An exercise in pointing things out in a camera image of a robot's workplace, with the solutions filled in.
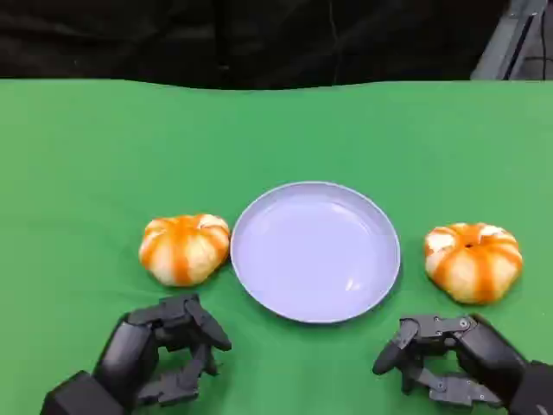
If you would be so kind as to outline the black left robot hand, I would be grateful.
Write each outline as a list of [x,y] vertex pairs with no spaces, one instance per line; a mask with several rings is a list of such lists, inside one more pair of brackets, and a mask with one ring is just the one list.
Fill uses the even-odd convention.
[[[156,378],[161,348],[187,349],[191,359]],[[119,319],[92,375],[127,411],[174,405],[198,397],[202,374],[218,374],[214,348],[229,351],[232,343],[199,296],[166,297]]]

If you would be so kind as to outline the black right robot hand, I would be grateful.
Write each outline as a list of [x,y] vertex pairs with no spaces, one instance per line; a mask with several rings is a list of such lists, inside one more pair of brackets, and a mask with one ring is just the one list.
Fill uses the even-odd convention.
[[[461,372],[435,374],[424,366],[429,357],[455,352]],[[490,322],[478,314],[444,318],[411,315],[374,361],[372,372],[401,373],[402,392],[427,388],[429,398],[447,405],[475,403],[506,408],[529,362]]]

